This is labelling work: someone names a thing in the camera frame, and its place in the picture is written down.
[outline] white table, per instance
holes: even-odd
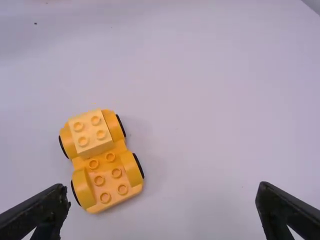
[[[63,183],[63,240],[263,240],[260,181],[320,208],[320,17],[263,2],[2,1],[0,212]],[[58,134],[95,108],[145,188],[91,215]]]

